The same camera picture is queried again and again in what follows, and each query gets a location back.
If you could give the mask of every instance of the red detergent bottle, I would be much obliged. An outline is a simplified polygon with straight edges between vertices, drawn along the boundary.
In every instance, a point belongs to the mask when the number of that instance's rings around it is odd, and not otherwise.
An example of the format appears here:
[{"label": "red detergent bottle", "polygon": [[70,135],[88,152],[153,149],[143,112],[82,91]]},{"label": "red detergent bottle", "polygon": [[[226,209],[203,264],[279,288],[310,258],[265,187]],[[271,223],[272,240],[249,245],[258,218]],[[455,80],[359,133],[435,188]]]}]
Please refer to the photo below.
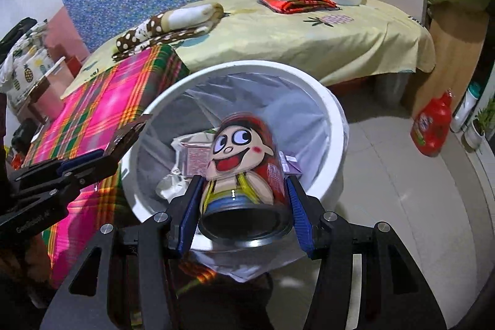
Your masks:
[{"label": "red detergent bottle", "polygon": [[452,120],[451,103],[452,93],[448,90],[441,98],[432,98],[414,120],[411,138],[425,156],[438,155],[445,143]]}]

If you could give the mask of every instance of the potted plant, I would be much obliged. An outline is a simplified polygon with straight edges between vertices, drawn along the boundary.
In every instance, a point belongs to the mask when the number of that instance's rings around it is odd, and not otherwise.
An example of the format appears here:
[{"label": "potted plant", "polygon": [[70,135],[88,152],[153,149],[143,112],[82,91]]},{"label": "potted plant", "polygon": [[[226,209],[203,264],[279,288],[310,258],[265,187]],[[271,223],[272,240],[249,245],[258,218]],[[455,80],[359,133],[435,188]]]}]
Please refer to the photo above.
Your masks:
[{"label": "potted plant", "polygon": [[495,94],[488,101],[486,107],[481,108],[464,132],[464,139],[469,147],[476,150],[489,129],[495,116]]}]

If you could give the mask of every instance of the red tongue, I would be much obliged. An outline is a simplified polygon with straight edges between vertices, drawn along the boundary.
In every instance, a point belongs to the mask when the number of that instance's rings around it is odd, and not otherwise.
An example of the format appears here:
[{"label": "red tongue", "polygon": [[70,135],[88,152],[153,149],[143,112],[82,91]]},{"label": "red tongue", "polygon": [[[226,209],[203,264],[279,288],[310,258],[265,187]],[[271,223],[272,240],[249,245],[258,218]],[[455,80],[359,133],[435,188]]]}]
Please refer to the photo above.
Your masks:
[{"label": "red tongue", "polygon": [[232,168],[236,168],[237,165],[241,163],[239,156],[236,154],[232,157],[226,158],[224,160],[216,161],[217,171],[228,171]]}]

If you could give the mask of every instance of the red plaid cloth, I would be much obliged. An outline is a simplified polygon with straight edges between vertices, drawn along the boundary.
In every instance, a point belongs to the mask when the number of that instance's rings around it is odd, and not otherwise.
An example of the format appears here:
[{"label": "red plaid cloth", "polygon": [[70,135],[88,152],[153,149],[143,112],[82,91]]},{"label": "red plaid cloth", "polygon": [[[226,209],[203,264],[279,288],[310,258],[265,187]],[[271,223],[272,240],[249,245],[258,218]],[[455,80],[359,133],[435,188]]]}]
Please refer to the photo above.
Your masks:
[{"label": "red plaid cloth", "polygon": [[[166,88],[187,76],[168,45],[155,46],[96,76],[65,99],[65,108],[31,146],[25,165],[49,158],[74,158],[106,148],[114,132],[140,116]],[[52,282],[59,286],[95,231],[105,223],[134,220],[120,172],[82,189],[68,205],[69,216],[46,230]]]},{"label": "red plaid cloth", "polygon": [[338,9],[337,4],[331,0],[260,0],[271,10],[277,13],[292,14],[312,12],[318,9]]}]

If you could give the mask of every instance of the tin can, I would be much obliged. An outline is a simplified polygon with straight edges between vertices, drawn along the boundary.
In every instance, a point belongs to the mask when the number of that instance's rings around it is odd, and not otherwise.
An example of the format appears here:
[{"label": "tin can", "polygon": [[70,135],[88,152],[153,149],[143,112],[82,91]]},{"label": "tin can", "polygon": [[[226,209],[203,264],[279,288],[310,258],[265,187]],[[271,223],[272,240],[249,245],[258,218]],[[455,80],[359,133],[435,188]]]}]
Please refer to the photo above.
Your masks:
[{"label": "tin can", "polygon": [[292,227],[278,153],[260,118],[234,114],[215,134],[206,168],[199,229],[228,246],[271,243]]}]

